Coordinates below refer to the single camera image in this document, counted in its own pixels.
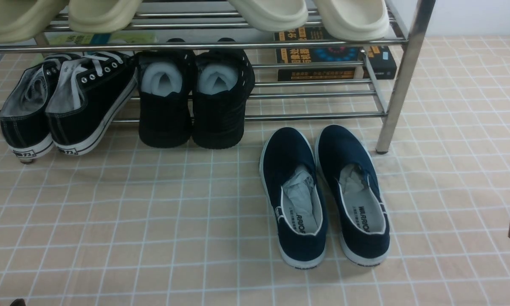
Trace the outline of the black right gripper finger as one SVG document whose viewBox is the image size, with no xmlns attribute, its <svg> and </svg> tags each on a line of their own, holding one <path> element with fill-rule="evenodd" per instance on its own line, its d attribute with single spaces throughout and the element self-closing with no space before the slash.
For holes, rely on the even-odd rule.
<svg viewBox="0 0 510 306">
<path fill-rule="evenodd" d="M 13 300 L 9 306 L 26 306 L 26 301 L 23 298 Z"/>
</svg>

